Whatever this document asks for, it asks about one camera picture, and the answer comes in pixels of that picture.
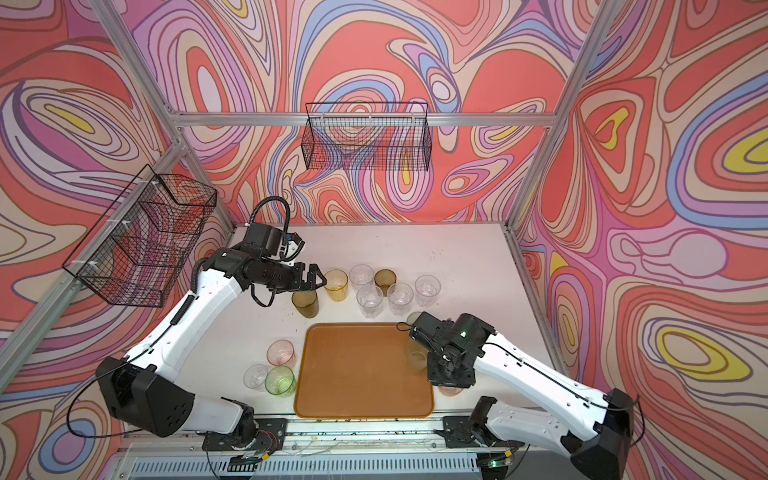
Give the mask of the tall pale green glass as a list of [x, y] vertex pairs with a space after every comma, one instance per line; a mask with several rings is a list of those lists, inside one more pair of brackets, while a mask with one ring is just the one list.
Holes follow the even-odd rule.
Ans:
[[406, 360], [414, 371], [421, 371], [427, 367], [427, 350], [413, 339], [406, 343]]

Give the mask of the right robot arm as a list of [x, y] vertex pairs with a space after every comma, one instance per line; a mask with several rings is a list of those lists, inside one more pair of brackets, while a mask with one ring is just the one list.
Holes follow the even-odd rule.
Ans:
[[629, 394], [603, 392], [565, 376], [468, 313], [440, 320], [422, 312], [409, 336], [427, 351], [431, 385], [466, 390], [483, 374], [535, 404], [513, 407], [482, 396], [469, 416], [444, 419], [437, 433], [447, 447], [536, 446], [568, 458], [589, 479], [623, 477], [637, 404]]

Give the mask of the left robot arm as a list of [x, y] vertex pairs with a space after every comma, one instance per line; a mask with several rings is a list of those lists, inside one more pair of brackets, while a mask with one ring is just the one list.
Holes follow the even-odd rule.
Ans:
[[327, 279], [316, 264], [284, 262], [259, 250], [221, 248], [195, 264], [187, 295], [122, 358], [109, 357], [96, 380], [111, 417], [157, 437], [219, 434], [242, 448], [255, 439], [252, 407], [198, 396], [177, 385], [189, 355], [223, 310], [257, 285], [271, 295], [315, 291]]

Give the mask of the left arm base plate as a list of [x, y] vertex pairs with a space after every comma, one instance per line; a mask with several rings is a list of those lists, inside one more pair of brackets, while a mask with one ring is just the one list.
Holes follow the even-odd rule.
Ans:
[[205, 452], [256, 451], [274, 453], [283, 448], [288, 421], [285, 418], [246, 420], [233, 433], [206, 433], [202, 444]]

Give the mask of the small pale green glass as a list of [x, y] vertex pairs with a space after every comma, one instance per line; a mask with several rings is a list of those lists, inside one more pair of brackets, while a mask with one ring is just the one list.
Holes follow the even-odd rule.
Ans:
[[410, 313], [407, 316], [406, 323], [408, 325], [413, 325], [421, 314], [422, 314], [422, 311], [414, 311], [414, 312]]

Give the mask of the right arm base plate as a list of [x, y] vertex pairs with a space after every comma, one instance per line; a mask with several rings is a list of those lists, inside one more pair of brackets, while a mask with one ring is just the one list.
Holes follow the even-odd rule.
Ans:
[[524, 446], [523, 442], [499, 439], [485, 425], [480, 425], [469, 416], [445, 416], [442, 419], [442, 428], [435, 430], [434, 433], [445, 441], [447, 448], [516, 450]]

